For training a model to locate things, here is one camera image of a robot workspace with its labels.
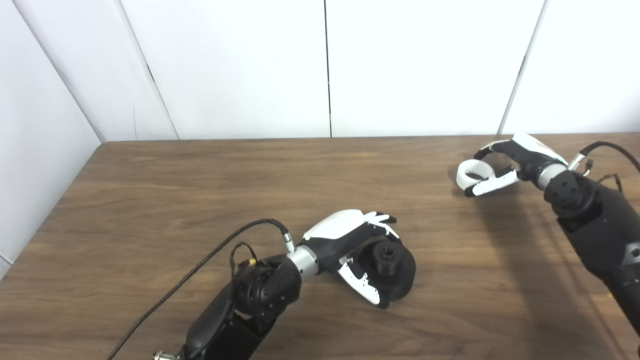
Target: white plastic ring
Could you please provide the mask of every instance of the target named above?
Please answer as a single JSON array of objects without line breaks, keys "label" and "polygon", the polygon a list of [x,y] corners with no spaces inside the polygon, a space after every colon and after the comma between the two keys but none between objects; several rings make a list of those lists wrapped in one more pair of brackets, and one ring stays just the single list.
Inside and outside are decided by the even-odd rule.
[{"label": "white plastic ring", "polygon": [[493,171],[491,165],[485,163],[484,161],[463,161],[458,166],[458,174],[456,175],[456,183],[462,190],[482,181],[482,179],[474,179],[467,174],[474,174],[482,177],[483,179],[495,176],[495,172]]}]

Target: robotic hand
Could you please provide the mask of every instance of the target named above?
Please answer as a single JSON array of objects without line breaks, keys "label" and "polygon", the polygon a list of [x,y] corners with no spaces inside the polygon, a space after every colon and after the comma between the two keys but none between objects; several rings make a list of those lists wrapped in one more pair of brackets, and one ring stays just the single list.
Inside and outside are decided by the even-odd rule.
[{"label": "robotic hand", "polygon": [[[626,155],[640,170],[640,164],[626,150],[611,143],[587,146],[569,164],[533,137],[517,133],[512,140],[483,147],[474,163],[463,162],[458,185],[467,197],[482,195],[516,181],[531,181],[544,191],[557,222],[584,266],[608,287],[625,316],[640,336],[640,217],[624,195],[574,170],[589,151],[611,146]],[[496,176],[486,163],[478,161],[491,152],[502,152],[519,168],[507,168]],[[475,180],[473,173],[484,177]]]},{"label": "robotic hand", "polygon": [[[493,152],[509,156],[518,164],[518,167],[506,167],[494,173],[489,164],[480,161]],[[474,160],[467,160],[460,164],[456,182],[465,191],[467,197],[492,192],[519,180],[531,181],[538,188],[544,189],[552,177],[566,170],[567,167],[562,156],[545,144],[537,141],[533,136],[516,133],[511,140],[489,143],[474,155]],[[469,173],[484,179],[482,181],[472,179],[467,175]]]},{"label": "robotic hand", "polygon": [[[323,272],[337,272],[368,301],[386,308],[409,292],[415,275],[413,256],[389,226],[395,222],[383,213],[343,210],[312,227],[297,245],[284,234],[287,254],[240,263],[191,326],[180,352],[158,352],[154,359],[248,359],[298,299],[302,283]],[[376,236],[387,239],[362,248]]]}]

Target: wooden table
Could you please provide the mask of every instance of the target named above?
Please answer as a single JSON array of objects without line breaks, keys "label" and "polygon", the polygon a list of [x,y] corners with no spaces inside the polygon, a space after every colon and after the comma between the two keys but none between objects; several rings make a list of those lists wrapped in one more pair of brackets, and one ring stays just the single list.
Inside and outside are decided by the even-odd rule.
[{"label": "wooden table", "polygon": [[[0,282],[0,358],[104,359],[238,227],[273,217],[300,238],[334,211],[357,208],[398,218],[394,229],[417,260],[412,292],[383,311],[336,275],[316,277],[253,359],[635,359],[631,326],[583,269],[539,190],[520,183],[466,199],[455,186],[458,163],[495,139],[107,143]],[[568,160],[595,140],[640,154],[639,134],[539,139]],[[592,177],[619,173],[638,205],[627,159],[604,148],[593,158]],[[259,257],[284,251],[272,227],[240,239]],[[229,250],[117,358],[178,350],[227,283]]]}]

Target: white panel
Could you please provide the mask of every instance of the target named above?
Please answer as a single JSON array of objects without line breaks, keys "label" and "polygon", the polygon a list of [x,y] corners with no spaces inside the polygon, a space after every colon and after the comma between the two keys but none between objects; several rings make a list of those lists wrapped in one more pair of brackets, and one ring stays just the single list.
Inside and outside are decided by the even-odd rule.
[{"label": "white panel", "polygon": [[495,133],[542,0],[327,0],[334,136]]},{"label": "white panel", "polygon": [[106,141],[175,139],[114,0],[17,0]]},{"label": "white panel", "polygon": [[323,0],[123,0],[182,138],[329,135]]},{"label": "white panel", "polygon": [[0,253],[14,261],[99,141],[10,0],[0,49]]},{"label": "white panel", "polygon": [[2,280],[2,278],[4,277],[6,272],[9,271],[9,267],[10,267],[10,265],[8,263],[6,263],[6,262],[4,262],[4,260],[0,259],[0,280]]},{"label": "white panel", "polygon": [[550,0],[506,133],[640,131],[640,2]]}]

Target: black cable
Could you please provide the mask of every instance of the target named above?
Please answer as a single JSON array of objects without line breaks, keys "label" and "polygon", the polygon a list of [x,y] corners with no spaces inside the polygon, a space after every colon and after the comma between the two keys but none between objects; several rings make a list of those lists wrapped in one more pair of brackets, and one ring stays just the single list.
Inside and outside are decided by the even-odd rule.
[{"label": "black cable", "polygon": [[640,162],[638,162],[638,160],[631,155],[630,152],[628,152],[624,147],[612,143],[612,142],[595,142],[592,143],[591,145],[587,145],[584,149],[580,150],[580,153],[582,155],[587,156],[591,151],[593,151],[594,149],[601,147],[601,146],[608,146],[611,147],[613,149],[616,149],[617,151],[620,151],[622,153],[622,155],[626,156],[627,159],[629,159],[629,161],[631,161],[631,163],[636,167],[636,170],[638,170],[638,172],[640,172]]},{"label": "black cable", "polygon": [[287,228],[281,222],[275,219],[268,219],[268,218],[250,222],[249,224],[246,224],[245,226],[242,226],[240,229],[236,230],[233,234],[229,235],[228,238],[224,239],[224,241],[222,241],[215,249],[213,249],[210,253],[208,253],[171,290],[169,290],[169,292],[164,294],[164,296],[160,300],[158,300],[158,302],[156,302],[155,305],[153,305],[149,310],[147,310],[147,312],[144,315],[142,315],[138,319],[138,321],[136,321],[131,326],[129,331],[127,331],[127,333],[118,342],[116,347],[113,348],[109,356],[107,356],[106,360],[113,360],[116,354],[118,354],[118,351],[120,351],[122,346],[127,342],[127,340],[131,337],[131,335],[133,335],[133,332],[142,324],[142,322],[144,322],[155,310],[157,310],[162,304],[164,304],[164,302],[167,301],[167,299],[169,299],[171,295],[173,295],[182,285],[184,285],[184,283],[187,282],[193,276],[193,274],[198,272],[198,270],[202,268],[211,258],[213,258],[214,255],[216,255],[220,250],[222,250],[223,247],[225,247],[228,243],[230,243],[231,240],[233,240],[236,236],[240,235],[242,232],[244,232],[245,230],[251,227],[254,227],[259,224],[267,224],[267,223],[278,227],[282,232],[282,234],[287,234],[289,232],[289,230],[287,230]]}]

